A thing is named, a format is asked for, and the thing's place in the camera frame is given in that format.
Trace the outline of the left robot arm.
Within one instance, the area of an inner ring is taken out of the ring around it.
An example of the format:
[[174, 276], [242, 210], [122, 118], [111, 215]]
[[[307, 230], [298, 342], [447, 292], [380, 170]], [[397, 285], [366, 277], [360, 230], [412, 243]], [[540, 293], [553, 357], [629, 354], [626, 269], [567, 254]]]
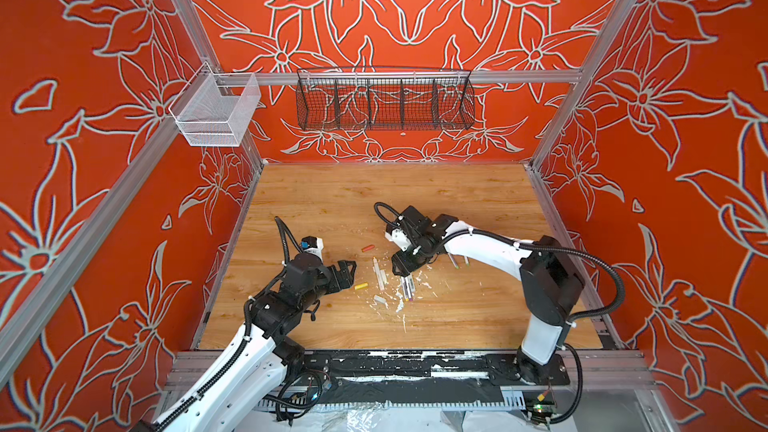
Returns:
[[320, 300], [354, 286], [357, 263], [323, 263], [321, 254], [300, 252], [268, 285], [248, 298], [243, 324], [230, 344], [191, 388], [156, 421], [134, 431], [231, 431], [251, 409], [301, 374], [304, 349], [289, 338], [302, 318], [314, 318]]

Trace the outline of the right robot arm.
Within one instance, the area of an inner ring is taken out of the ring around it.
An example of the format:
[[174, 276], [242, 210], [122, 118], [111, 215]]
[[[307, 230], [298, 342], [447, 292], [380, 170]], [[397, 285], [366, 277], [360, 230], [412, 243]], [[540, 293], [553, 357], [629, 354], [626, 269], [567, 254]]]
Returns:
[[516, 373], [528, 384], [549, 377], [555, 352], [565, 345], [573, 327], [573, 309], [584, 288], [557, 240], [510, 238], [446, 214], [432, 220], [413, 206], [385, 223], [386, 239], [399, 248], [392, 258], [396, 276], [408, 277], [439, 256], [451, 255], [489, 265], [518, 280], [530, 317], [516, 352]]

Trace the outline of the white pen pink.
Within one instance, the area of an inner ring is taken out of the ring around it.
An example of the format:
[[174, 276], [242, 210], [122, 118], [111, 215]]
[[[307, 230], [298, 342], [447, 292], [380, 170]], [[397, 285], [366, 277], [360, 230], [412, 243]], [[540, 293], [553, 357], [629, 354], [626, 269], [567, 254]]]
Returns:
[[415, 299], [415, 285], [411, 275], [402, 279], [402, 289], [405, 300], [412, 302]]

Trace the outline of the clear plastic bin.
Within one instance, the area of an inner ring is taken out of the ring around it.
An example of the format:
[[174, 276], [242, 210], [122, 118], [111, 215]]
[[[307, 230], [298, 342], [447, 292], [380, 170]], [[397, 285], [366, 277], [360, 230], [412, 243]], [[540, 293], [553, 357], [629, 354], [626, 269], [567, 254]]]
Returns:
[[204, 63], [169, 106], [184, 139], [193, 147], [237, 147], [261, 102], [254, 74], [228, 85], [224, 74]]

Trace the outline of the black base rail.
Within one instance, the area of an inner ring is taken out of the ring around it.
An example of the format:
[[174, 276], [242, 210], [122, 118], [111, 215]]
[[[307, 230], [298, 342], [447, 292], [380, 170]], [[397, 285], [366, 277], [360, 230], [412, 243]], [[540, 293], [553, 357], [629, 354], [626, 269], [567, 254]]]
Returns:
[[316, 350], [287, 367], [286, 379], [302, 370], [307, 382], [326, 388], [345, 382], [416, 382], [428, 379], [492, 385], [567, 386], [574, 377], [556, 355], [548, 366], [525, 368], [514, 350]]

